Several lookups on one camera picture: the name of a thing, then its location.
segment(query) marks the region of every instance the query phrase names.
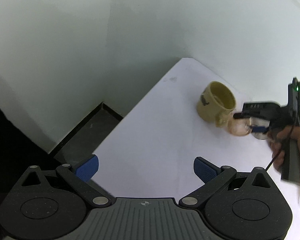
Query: white tabletop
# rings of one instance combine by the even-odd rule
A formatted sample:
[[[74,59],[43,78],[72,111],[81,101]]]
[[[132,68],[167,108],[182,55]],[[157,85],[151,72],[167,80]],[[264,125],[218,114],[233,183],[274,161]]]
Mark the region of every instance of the white tabletop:
[[[196,60],[181,59],[94,151],[100,166],[92,179],[116,197],[174,197],[178,202],[203,185],[193,171],[197,156],[237,171],[266,167],[271,160],[266,141],[232,136],[198,116],[195,105],[213,80],[228,86],[238,110],[249,100]],[[281,182],[272,167],[268,172],[293,212],[285,239],[300,239],[298,187]]]

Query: ceramic cup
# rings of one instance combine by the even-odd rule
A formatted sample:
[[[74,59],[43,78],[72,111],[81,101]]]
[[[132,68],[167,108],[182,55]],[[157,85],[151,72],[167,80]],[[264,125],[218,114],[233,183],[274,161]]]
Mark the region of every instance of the ceramic cup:
[[[227,124],[235,106],[236,101],[229,88],[218,81],[212,81],[200,95],[197,112],[203,120],[222,127]]]

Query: mug logo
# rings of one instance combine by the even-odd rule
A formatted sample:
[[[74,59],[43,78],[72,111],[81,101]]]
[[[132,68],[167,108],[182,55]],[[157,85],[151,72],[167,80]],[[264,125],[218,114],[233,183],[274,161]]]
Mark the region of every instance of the mug logo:
[[[206,101],[203,94],[201,95],[201,102],[202,102],[203,106],[207,106],[208,104],[210,104],[209,102]]]

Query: finger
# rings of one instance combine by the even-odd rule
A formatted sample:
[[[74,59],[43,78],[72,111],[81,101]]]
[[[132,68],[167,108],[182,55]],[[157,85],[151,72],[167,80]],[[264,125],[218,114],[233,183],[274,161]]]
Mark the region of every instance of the finger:
[[[281,151],[280,154],[276,157],[276,159],[274,161],[276,161],[278,159],[284,159],[284,151]]]
[[[277,134],[277,139],[285,139],[290,134],[292,126],[286,126],[281,132]],[[300,127],[295,126],[293,128],[292,134],[290,136],[291,139],[298,140],[300,139]]]
[[[277,170],[280,171],[280,168],[283,164],[283,158],[278,158],[273,162],[273,167]]]
[[[267,136],[268,136],[271,140],[273,140],[272,131],[267,132]]]
[[[271,143],[273,143],[273,140],[271,138],[268,138],[267,140],[267,143],[268,143],[268,146],[270,147],[271,149]]]
[[[278,151],[281,149],[281,143],[271,143],[272,158],[277,155]]]

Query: black cable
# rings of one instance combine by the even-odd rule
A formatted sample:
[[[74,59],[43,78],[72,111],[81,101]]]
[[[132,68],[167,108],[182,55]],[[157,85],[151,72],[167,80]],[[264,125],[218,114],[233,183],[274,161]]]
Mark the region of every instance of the black cable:
[[[268,166],[266,167],[266,171],[268,171],[268,169],[270,168],[271,164],[276,160],[276,158],[279,156],[279,154],[283,151],[283,149],[286,148],[286,146],[288,145],[288,143],[290,142],[290,137],[291,137],[291,134],[293,132],[293,129],[294,127],[296,126],[297,124],[297,118],[295,118],[295,121],[294,121],[294,124],[292,125],[291,127],[291,130],[286,138],[286,141],[284,144],[281,144],[281,148],[280,150],[278,151],[278,153],[272,158],[272,160],[270,161],[270,163],[268,164]]]

